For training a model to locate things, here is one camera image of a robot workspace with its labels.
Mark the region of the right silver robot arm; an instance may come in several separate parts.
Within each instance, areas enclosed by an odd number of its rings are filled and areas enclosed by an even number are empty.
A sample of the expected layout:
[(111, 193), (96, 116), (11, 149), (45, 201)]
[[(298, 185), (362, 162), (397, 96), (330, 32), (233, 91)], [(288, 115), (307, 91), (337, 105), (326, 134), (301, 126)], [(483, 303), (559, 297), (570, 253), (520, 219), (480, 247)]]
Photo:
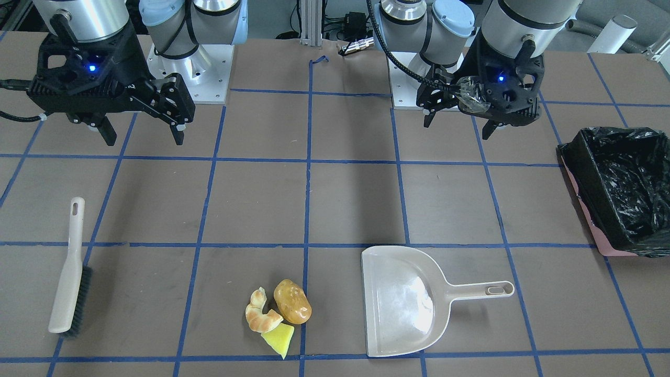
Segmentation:
[(247, 1), (140, 1), (153, 50), (145, 58), (125, 1), (35, 1), (49, 29), (33, 79), (4, 81), (43, 110), (34, 121), (65, 114), (114, 146), (107, 114), (142, 112), (165, 122), (178, 146), (196, 101), (227, 92), (222, 61), (208, 46), (248, 37)]

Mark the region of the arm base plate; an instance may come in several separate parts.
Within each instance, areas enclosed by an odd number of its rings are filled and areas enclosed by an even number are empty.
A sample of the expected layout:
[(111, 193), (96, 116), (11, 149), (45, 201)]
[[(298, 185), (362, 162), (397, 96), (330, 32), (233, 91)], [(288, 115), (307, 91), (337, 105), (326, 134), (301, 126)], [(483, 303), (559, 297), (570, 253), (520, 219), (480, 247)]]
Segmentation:
[[(416, 72), (425, 75), (428, 71), (428, 65), (421, 59), (413, 63), (416, 53), (412, 52), (393, 52), (393, 55), (400, 63)], [(395, 110), (421, 110), (416, 104), (417, 90), (419, 82), (402, 72), (390, 60), (388, 64), (388, 78), (390, 88), (392, 89), (393, 108)]]
[(173, 60), (159, 57), (152, 49), (148, 67), (158, 79), (181, 74), (194, 103), (224, 105), (234, 52), (233, 45), (201, 45), (191, 56)]

